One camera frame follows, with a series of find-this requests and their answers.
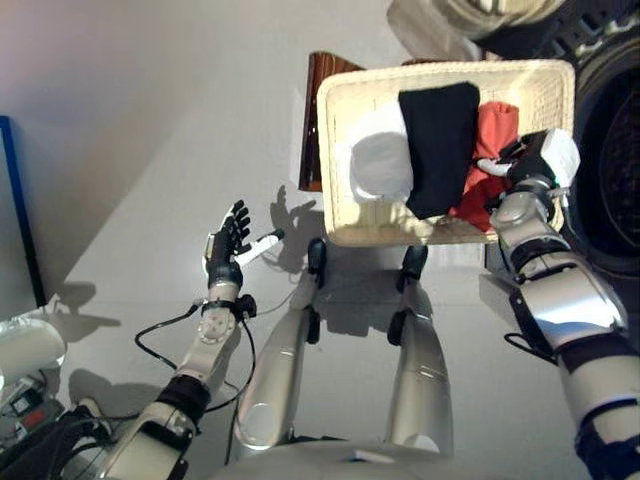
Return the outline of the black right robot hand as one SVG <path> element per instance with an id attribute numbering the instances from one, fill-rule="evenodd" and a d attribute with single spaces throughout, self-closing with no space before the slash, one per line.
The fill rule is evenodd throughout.
<path id="1" fill-rule="evenodd" d="M 552 188 L 569 188 L 581 163 L 570 133 L 553 128 L 518 137 L 503 147 L 496 158 L 481 157 L 476 166 L 483 172 L 518 184 L 543 178 Z"/>

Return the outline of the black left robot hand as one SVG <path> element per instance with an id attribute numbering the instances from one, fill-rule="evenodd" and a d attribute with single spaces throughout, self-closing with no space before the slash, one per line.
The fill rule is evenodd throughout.
<path id="1" fill-rule="evenodd" d="M 210 232 L 203 253 L 202 265 L 207 287 L 230 281 L 242 286 L 242 267 L 277 245 L 285 237 L 275 229 L 253 241 L 248 241 L 251 217 L 243 200 L 238 200 L 226 212 L 217 231 Z"/>

